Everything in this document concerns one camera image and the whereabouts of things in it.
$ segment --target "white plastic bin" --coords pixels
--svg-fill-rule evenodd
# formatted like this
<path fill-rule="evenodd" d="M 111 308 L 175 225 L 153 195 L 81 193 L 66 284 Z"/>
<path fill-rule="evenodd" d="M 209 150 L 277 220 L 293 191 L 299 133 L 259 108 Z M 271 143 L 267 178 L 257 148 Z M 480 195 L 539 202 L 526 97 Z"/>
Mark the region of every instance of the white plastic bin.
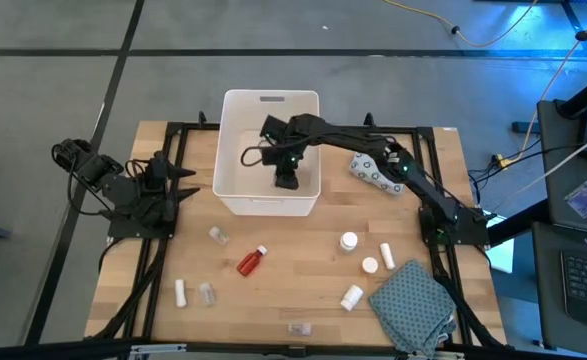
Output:
<path fill-rule="evenodd" d="M 307 147 L 299 162 L 297 190 L 275 187 L 275 166 L 240 164 L 245 148 L 256 146 L 267 115 L 288 122 L 291 116 L 319 116 L 320 104 L 314 91 L 229 90 L 224 95 L 220 136 L 215 159 L 213 193 L 236 215 L 307 216 L 320 195 L 320 149 Z M 247 163 L 260 158 L 249 151 Z"/>

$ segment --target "gray concrete floor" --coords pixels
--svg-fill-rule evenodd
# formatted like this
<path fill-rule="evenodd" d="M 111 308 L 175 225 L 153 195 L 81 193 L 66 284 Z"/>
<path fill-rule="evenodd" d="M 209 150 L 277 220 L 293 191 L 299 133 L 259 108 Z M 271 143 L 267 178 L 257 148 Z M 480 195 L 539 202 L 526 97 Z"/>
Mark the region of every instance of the gray concrete floor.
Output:
<path fill-rule="evenodd" d="M 525 9 L 472 0 L 407 3 L 445 15 L 477 42 L 508 28 Z M 0 47 L 119 48 L 133 5 L 0 0 Z M 572 6 L 586 26 L 587 4 Z M 567 50 L 573 42 L 561 6 L 544 4 L 490 49 Z M 469 47 L 437 21 L 375 0 L 158 0 L 146 2 L 133 48 Z M 0 241 L 0 346 L 22 339 L 64 217 L 66 177 L 50 160 L 50 146 L 67 137 L 90 138 L 114 62 L 0 58 L 0 226 L 13 231 Z M 530 119 L 558 66 L 557 60 L 534 59 L 129 58 L 100 151 L 127 159 L 140 120 L 195 121 L 202 110 L 219 121 L 228 89 L 311 89 L 320 95 L 321 114 L 335 123 L 358 124 L 371 111 L 385 125 L 458 127 L 468 168 L 484 168 L 491 154 L 519 150 L 522 136 L 509 131 L 510 123 Z M 571 61 L 549 98 L 566 98 L 585 84 L 587 62 Z M 483 191 L 483 206 L 492 209 L 541 173 L 541 159 L 534 159 L 496 176 Z M 544 196 L 544 186 L 537 186 L 501 213 Z M 80 218 L 43 341 L 82 337 L 106 228 L 105 220 Z M 510 321 L 519 305 L 500 302 L 509 341 L 532 350 L 520 338 L 536 336 L 535 329 Z"/>

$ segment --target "red bottle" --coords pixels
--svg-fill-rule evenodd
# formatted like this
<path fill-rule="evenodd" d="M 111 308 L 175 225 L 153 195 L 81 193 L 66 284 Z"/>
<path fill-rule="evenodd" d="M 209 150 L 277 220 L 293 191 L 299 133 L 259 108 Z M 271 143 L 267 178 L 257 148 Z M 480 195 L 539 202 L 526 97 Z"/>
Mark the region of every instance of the red bottle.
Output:
<path fill-rule="evenodd" d="M 266 248 L 262 245 L 257 247 L 257 250 L 246 255 L 244 260 L 237 266 L 237 271 L 244 276 L 248 276 L 253 269 L 260 263 L 262 256 L 266 255 Z"/>

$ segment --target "gray cloth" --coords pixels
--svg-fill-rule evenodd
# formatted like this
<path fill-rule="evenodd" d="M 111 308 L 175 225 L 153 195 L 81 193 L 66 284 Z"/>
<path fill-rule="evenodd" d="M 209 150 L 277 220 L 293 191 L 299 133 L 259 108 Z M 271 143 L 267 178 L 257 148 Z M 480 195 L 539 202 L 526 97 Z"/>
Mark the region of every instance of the gray cloth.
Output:
<path fill-rule="evenodd" d="M 409 261 L 369 297 L 395 348 L 433 357 L 438 342 L 455 330 L 455 303 L 416 260 Z"/>
<path fill-rule="evenodd" d="M 351 174 L 354 176 L 357 176 L 361 180 L 364 180 L 391 195 L 400 195 L 404 189 L 404 185 L 395 184 L 382 175 L 377 169 L 377 165 L 375 165 L 373 158 L 366 154 L 355 153 L 353 161 L 351 161 L 350 170 Z"/>

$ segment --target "wooden tabletop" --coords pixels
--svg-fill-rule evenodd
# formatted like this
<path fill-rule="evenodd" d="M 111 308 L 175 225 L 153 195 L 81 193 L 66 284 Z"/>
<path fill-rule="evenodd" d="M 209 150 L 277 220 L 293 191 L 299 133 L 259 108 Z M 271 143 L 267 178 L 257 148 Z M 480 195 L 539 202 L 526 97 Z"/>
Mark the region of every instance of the wooden tabletop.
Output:
<path fill-rule="evenodd" d="M 131 158 L 147 159 L 161 149 L 165 128 L 163 121 L 141 122 Z M 434 132 L 445 187 L 472 204 L 457 130 L 435 128 Z M 397 138 L 413 149 L 408 135 Z M 367 298 L 393 274 L 383 266 L 379 250 L 383 242 L 390 244 L 398 268 L 417 259 L 431 271 L 419 231 L 418 198 L 408 189 L 393 197 L 362 182 L 348 171 L 352 152 L 322 146 L 322 192 L 309 216 L 236 216 L 211 190 L 217 139 L 217 131 L 190 131 L 188 135 L 182 166 L 197 175 L 182 179 L 180 188 L 198 186 L 201 191 L 180 206 L 175 237 L 166 256 L 153 339 L 391 346 Z M 430 169 L 425 144 L 422 152 Z M 213 226 L 229 235 L 226 246 L 209 237 Z M 350 254 L 338 249 L 340 235 L 346 231 L 359 237 Z M 266 246 L 268 254 L 244 278 L 235 267 L 258 245 Z M 86 335 L 101 330 L 129 295 L 139 250 L 139 240 L 126 240 L 104 259 Z M 457 246 L 456 251 L 467 302 L 493 336 L 505 342 L 486 260 L 470 246 Z M 361 271 L 360 264 L 367 256 L 381 265 L 374 275 Z M 175 305 L 175 279 L 186 283 L 186 308 Z M 206 306 L 197 290 L 204 282 L 215 291 L 213 306 Z M 365 295 L 353 311 L 346 312 L 340 300 L 353 284 L 364 289 Z M 139 319 L 145 309 L 146 299 L 142 299 Z M 138 320 L 134 334 L 141 333 L 141 323 Z M 288 334 L 289 323 L 311 323 L 312 336 Z"/>

